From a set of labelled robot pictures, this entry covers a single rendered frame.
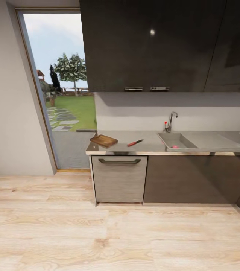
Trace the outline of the cutting board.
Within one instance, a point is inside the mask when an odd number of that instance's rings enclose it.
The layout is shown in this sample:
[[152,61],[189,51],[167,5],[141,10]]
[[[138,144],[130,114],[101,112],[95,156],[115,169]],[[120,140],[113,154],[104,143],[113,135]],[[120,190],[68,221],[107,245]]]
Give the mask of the cutting board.
[[96,144],[99,144],[99,145],[102,145],[104,147],[109,147],[115,143],[118,142],[117,139],[114,139],[112,137],[108,137],[108,136],[105,136],[105,135],[98,135],[96,137],[93,137],[93,138],[90,138],[90,141],[96,143]]

